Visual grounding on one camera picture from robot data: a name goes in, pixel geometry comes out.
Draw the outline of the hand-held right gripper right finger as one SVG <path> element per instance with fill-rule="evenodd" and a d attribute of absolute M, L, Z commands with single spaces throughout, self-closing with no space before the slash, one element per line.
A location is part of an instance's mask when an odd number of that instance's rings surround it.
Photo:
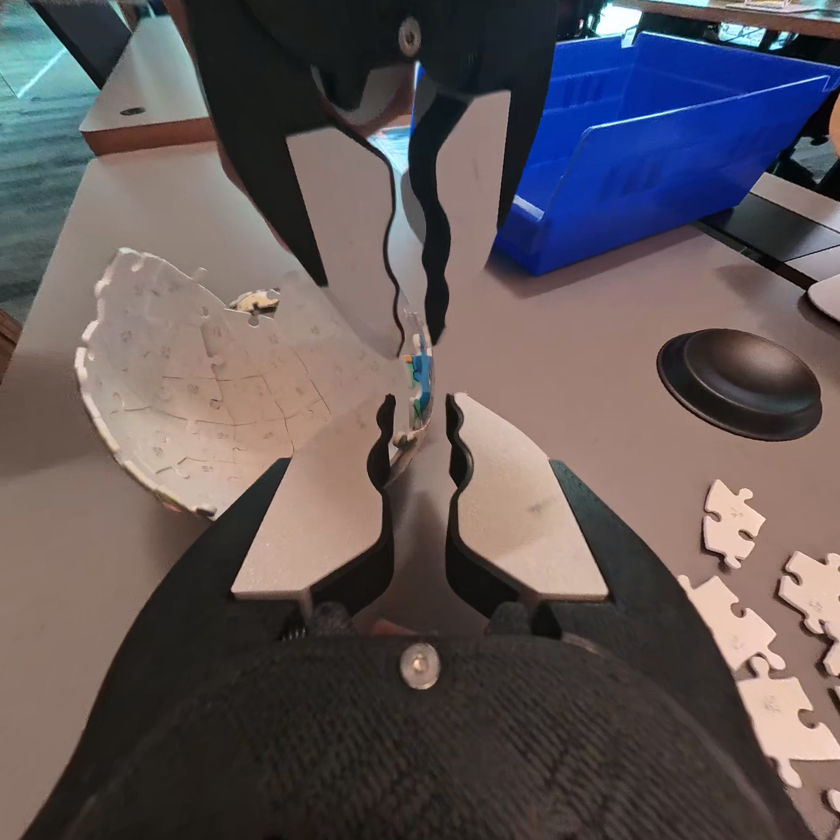
<path fill-rule="evenodd" d="M 446 397 L 449 587 L 490 618 L 499 606 L 603 603 L 607 582 L 550 457 L 464 392 Z"/>

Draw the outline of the unfinished white puzzle ball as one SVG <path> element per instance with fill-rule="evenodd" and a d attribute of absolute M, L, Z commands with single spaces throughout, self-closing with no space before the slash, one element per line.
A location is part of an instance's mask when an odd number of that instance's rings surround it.
<path fill-rule="evenodd" d="M 162 257 L 120 248 L 76 351 L 81 399 L 114 461 L 173 510 L 217 519 L 333 419 L 394 395 L 401 469 L 429 425 L 424 321 L 397 298 L 395 354 L 297 271 L 226 304 Z"/>

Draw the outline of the white monitor stand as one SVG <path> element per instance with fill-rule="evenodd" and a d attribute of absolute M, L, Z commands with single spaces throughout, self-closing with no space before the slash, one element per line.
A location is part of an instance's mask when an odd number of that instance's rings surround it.
<path fill-rule="evenodd" d="M 808 288 L 806 297 L 813 307 L 836 324 L 840 322 L 840 276 L 819 280 Z"/>

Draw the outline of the blue plastic bin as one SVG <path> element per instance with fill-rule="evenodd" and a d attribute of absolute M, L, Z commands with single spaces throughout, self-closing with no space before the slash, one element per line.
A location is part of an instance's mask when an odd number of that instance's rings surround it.
<path fill-rule="evenodd" d="M 834 66 L 668 35 L 555 43 L 492 247 L 541 275 L 732 208 L 837 88 Z"/>

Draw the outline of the dark brown wooden furniture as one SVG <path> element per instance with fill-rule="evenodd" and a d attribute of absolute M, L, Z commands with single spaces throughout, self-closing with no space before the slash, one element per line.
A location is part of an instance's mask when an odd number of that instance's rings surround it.
<path fill-rule="evenodd" d="M 20 335 L 23 331 L 22 324 L 3 308 L 0 309 L 0 330 L 1 330 L 1 359 L 0 379 L 3 383 L 8 366 L 14 356 Z"/>

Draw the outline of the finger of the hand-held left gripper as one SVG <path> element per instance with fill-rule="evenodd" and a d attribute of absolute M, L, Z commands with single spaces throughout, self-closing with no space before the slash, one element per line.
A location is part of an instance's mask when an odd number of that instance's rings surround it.
<path fill-rule="evenodd" d="M 511 94 L 419 91 L 408 145 L 406 219 L 419 242 L 417 301 L 432 345 L 452 291 L 481 272 L 498 229 Z"/>
<path fill-rule="evenodd" d="M 381 357 L 403 346 L 400 288 L 386 256 L 395 215 L 393 170 L 362 138 L 330 126 L 287 139 L 324 268 L 325 296 Z"/>

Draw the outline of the pile of white puzzle pieces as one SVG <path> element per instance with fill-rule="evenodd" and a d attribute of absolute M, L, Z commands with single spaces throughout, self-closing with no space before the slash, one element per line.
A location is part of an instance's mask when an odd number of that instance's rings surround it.
<path fill-rule="evenodd" d="M 754 548 L 765 518 L 750 507 L 751 490 L 731 491 L 716 479 L 707 493 L 701 526 L 703 546 L 716 554 L 730 571 Z M 809 728 L 800 719 L 802 711 L 813 711 L 802 684 L 793 676 L 772 677 L 785 669 L 784 659 L 771 645 L 776 638 L 772 626 L 754 610 L 741 615 L 733 611 L 738 597 L 719 576 L 693 586 L 680 575 L 678 583 L 710 630 L 730 671 L 751 672 L 749 679 L 737 682 L 738 694 L 748 712 L 759 746 L 772 762 L 782 782 L 790 789 L 802 788 L 802 777 L 793 762 L 838 761 L 838 738 L 822 723 Z M 778 581 L 777 596 L 799 613 L 809 633 L 822 636 L 830 646 L 822 659 L 822 669 L 835 678 L 839 674 L 838 554 L 824 560 L 795 551 Z"/>

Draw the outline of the light blue object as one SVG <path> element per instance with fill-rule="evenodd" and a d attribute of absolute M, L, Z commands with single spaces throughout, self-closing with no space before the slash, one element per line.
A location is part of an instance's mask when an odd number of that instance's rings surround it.
<path fill-rule="evenodd" d="M 390 162 L 393 170 L 402 175 L 408 168 L 408 145 L 411 139 L 411 126 L 390 126 L 373 133 L 368 142 L 381 151 Z"/>

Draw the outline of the black round ball stand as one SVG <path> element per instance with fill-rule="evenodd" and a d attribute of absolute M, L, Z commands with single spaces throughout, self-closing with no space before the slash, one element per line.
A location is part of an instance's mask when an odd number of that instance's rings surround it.
<path fill-rule="evenodd" d="M 784 346 L 751 332 L 703 329 L 668 340 L 657 373 L 672 397 L 706 423 L 744 438 L 803 438 L 823 418 L 812 369 Z"/>

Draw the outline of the brown wooden table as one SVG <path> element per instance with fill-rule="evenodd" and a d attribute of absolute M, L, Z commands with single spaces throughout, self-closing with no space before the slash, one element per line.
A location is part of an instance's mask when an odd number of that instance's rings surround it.
<path fill-rule="evenodd" d="M 839 40 L 839 2 L 796 2 L 787 10 L 757 8 L 718 1 L 612 1 L 612 5 L 643 14 L 659 14 L 706 23 L 743 25 L 831 40 Z"/>

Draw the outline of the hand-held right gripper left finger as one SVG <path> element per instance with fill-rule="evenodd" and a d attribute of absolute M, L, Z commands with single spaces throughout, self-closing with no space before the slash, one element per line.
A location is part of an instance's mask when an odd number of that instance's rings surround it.
<path fill-rule="evenodd" d="M 373 395 L 335 417 L 295 451 L 232 584 L 243 600 L 296 601 L 382 543 L 384 488 L 396 399 Z"/>

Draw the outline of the black table leg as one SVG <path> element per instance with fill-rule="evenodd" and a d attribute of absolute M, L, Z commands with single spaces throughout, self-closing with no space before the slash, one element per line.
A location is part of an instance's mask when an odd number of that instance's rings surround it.
<path fill-rule="evenodd" d="M 28 4 L 102 89 L 132 37 L 111 2 L 36 2 Z"/>

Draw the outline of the white desk with wooden edge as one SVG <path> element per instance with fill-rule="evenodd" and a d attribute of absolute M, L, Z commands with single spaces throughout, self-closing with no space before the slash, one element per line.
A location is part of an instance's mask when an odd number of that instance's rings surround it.
<path fill-rule="evenodd" d="M 146 113 L 123 117 L 141 106 Z M 96 156 L 210 142 L 209 118 L 193 61 L 172 18 L 143 18 L 80 124 Z"/>

